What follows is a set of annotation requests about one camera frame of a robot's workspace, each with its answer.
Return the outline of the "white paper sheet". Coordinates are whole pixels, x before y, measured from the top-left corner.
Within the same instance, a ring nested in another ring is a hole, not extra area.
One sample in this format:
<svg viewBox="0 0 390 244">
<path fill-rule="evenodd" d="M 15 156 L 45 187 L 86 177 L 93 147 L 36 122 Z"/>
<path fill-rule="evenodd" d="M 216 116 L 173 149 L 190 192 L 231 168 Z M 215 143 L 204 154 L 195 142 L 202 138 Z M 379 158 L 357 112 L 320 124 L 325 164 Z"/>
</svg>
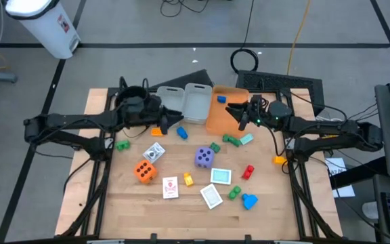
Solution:
<svg viewBox="0 0 390 244">
<path fill-rule="evenodd" d="M 328 166 L 328 171 L 331 176 L 347 171 L 344 160 L 342 158 L 326 158 L 325 163 Z M 349 198 L 355 196 L 355 192 L 352 185 L 334 189 L 332 190 L 332 193 L 334 198 L 339 198 L 339 197 Z"/>
</svg>

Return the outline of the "orange plastic bin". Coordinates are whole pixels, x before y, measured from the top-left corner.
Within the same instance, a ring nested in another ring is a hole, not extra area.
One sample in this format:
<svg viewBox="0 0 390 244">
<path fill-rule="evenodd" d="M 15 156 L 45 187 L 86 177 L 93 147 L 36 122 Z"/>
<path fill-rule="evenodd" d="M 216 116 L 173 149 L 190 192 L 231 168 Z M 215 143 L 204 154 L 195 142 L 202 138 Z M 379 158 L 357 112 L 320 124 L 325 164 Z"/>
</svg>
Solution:
<svg viewBox="0 0 390 244">
<path fill-rule="evenodd" d="M 211 96 L 211 105 L 206 122 L 206 129 L 209 133 L 222 136 L 227 134 L 235 138 L 241 138 L 243 131 L 238 130 L 238 122 L 226 111 L 228 103 L 243 103 L 248 100 L 250 93 L 247 89 L 216 85 Z M 225 96 L 226 103 L 217 101 L 218 96 Z"/>
</svg>

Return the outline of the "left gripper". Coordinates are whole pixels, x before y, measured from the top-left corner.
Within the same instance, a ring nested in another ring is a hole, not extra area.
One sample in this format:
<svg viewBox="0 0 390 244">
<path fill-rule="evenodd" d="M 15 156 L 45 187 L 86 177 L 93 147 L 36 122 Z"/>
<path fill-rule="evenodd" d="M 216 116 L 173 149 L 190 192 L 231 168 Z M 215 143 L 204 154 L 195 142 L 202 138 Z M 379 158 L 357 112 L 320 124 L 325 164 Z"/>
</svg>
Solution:
<svg viewBox="0 0 390 244">
<path fill-rule="evenodd" d="M 146 105 L 146 124 L 158 125 L 162 134 L 168 134 L 170 127 L 179 125 L 184 118 L 182 112 L 166 108 L 158 96 L 150 96 Z"/>
</svg>

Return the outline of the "grey plastic bin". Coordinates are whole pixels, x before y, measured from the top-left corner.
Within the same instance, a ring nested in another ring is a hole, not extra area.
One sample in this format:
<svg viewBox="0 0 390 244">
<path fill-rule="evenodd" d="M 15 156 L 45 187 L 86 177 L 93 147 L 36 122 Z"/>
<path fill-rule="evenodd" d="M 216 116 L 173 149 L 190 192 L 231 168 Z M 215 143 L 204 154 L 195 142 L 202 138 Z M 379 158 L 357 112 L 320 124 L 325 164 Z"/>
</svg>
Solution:
<svg viewBox="0 0 390 244">
<path fill-rule="evenodd" d="M 188 83 L 184 89 L 182 114 L 184 121 L 205 124 L 209 115 L 213 88 L 209 85 Z"/>
<path fill-rule="evenodd" d="M 162 100 L 162 105 L 171 110 L 182 113 L 184 89 L 179 87 L 160 86 L 157 96 Z"/>
</svg>

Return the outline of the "red two-stud brick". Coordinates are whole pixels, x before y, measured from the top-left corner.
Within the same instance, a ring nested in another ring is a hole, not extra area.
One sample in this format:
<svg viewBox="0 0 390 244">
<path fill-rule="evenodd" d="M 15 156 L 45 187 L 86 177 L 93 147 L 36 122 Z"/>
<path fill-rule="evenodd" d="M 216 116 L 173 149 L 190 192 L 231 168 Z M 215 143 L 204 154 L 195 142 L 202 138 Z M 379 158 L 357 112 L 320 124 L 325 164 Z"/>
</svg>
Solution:
<svg viewBox="0 0 390 244">
<path fill-rule="evenodd" d="M 244 178 L 245 180 L 249 180 L 250 177 L 252 176 L 254 170 L 255 170 L 255 168 L 252 165 L 247 165 L 246 169 L 244 170 L 244 173 L 242 175 L 242 178 Z"/>
</svg>

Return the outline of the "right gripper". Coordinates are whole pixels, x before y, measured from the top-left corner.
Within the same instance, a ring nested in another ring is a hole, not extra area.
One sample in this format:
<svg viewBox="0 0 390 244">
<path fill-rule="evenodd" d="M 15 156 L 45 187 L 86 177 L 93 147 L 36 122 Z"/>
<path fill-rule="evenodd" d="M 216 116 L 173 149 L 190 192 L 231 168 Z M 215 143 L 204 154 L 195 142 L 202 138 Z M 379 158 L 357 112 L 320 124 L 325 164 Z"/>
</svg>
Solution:
<svg viewBox="0 0 390 244">
<path fill-rule="evenodd" d="M 257 127 L 267 127 L 265 122 L 265 109 L 267 106 L 268 101 L 265 98 L 253 96 L 249 102 L 228 103 L 225 109 L 238 122 L 238 130 L 244 131 L 248 123 L 254 123 Z"/>
</svg>

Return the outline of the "orange foam die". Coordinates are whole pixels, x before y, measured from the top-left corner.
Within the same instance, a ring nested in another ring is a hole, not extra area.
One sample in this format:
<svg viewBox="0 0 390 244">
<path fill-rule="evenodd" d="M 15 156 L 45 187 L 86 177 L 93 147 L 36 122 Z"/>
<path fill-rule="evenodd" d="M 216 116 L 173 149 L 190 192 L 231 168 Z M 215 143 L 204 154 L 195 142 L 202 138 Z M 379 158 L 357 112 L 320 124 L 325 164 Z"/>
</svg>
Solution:
<svg viewBox="0 0 390 244">
<path fill-rule="evenodd" d="M 142 184 L 149 184 L 158 172 L 149 160 L 144 159 L 140 161 L 134 168 L 133 173 Z"/>
</svg>

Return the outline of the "white trash can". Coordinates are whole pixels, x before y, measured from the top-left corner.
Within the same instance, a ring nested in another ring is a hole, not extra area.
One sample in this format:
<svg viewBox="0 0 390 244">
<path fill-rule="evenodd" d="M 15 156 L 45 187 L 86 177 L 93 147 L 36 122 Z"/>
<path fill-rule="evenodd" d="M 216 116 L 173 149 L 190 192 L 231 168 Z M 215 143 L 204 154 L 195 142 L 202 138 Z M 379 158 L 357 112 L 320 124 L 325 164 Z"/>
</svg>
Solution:
<svg viewBox="0 0 390 244">
<path fill-rule="evenodd" d="M 5 12 L 57 59 L 69 59 L 81 42 L 60 0 L 8 0 Z"/>
</svg>

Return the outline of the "grey white card deck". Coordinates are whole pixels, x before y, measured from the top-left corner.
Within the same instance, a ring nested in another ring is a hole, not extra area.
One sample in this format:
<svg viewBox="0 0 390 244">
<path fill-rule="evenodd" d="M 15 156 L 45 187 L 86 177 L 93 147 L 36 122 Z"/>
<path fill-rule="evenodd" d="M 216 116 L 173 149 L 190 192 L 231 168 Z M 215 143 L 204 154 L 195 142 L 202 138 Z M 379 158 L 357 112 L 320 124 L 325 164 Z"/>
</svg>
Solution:
<svg viewBox="0 0 390 244">
<path fill-rule="evenodd" d="M 200 193 L 209 209 L 213 209 L 223 203 L 223 199 L 221 198 L 214 184 L 205 186 L 200 190 Z"/>
</svg>

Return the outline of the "big blue brick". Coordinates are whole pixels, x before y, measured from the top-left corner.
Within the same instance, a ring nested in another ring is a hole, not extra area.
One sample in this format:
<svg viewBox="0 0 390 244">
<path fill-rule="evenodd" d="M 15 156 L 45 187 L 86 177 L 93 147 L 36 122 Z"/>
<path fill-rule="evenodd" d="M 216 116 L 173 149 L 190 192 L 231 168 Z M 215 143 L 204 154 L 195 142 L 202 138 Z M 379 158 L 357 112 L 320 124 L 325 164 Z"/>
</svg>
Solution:
<svg viewBox="0 0 390 244">
<path fill-rule="evenodd" d="M 258 198 L 255 195 L 249 195 L 244 193 L 242 195 L 242 202 L 245 209 L 250 210 L 254 207 L 254 205 L 257 203 Z"/>
</svg>

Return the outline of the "black and white card deck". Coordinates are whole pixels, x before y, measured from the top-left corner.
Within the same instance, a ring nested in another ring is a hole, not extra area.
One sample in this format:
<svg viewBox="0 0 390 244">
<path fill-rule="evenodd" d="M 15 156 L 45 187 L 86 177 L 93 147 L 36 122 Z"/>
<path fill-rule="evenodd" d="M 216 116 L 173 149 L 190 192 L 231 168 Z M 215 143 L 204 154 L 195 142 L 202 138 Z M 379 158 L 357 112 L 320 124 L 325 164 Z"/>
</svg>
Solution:
<svg viewBox="0 0 390 244">
<path fill-rule="evenodd" d="M 154 163 L 157 161 L 163 154 L 165 153 L 165 149 L 158 143 L 155 142 L 149 149 L 147 149 L 143 156 L 149 162 Z"/>
</svg>

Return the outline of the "white computer mouse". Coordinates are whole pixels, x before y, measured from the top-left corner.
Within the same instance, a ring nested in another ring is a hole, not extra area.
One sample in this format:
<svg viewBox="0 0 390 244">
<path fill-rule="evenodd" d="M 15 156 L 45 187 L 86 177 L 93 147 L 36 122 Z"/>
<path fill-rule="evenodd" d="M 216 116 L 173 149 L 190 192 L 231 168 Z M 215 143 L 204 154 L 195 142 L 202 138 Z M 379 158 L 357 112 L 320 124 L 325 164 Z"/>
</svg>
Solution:
<svg viewBox="0 0 390 244">
<path fill-rule="evenodd" d="M 362 205 L 362 213 L 371 220 L 377 220 L 378 215 L 378 206 L 376 201 L 366 202 Z"/>
</svg>

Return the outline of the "black perforated panel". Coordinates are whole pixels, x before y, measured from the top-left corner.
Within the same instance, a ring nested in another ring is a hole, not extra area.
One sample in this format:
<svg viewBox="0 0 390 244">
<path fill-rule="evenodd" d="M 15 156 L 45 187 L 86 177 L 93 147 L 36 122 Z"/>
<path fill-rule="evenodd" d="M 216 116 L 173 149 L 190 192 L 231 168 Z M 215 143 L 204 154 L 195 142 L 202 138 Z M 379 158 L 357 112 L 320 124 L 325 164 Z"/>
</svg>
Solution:
<svg viewBox="0 0 390 244">
<path fill-rule="evenodd" d="M 291 104 L 291 89 L 307 89 L 313 113 L 319 115 L 324 110 L 324 94 L 321 79 L 311 79 L 273 73 L 240 70 L 236 82 L 237 88 L 247 89 L 250 93 L 274 93 L 277 99 L 283 95 L 287 104 L 294 110 Z"/>
</svg>

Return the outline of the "purple foam die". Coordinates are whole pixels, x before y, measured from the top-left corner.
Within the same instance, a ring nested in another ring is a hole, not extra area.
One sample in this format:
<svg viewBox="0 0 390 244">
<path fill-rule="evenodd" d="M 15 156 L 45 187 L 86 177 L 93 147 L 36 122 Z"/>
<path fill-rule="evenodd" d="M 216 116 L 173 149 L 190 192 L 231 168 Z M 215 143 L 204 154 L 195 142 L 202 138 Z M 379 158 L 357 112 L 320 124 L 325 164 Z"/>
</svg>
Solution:
<svg viewBox="0 0 390 244">
<path fill-rule="evenodd" d="M 196 167 L 201 168 L 212 168 L 213 161 L 215 158 L 215 152 L 206 146 L 201 146 L 196 150 L 194 158 L 194 164 Z"/>
</svg>

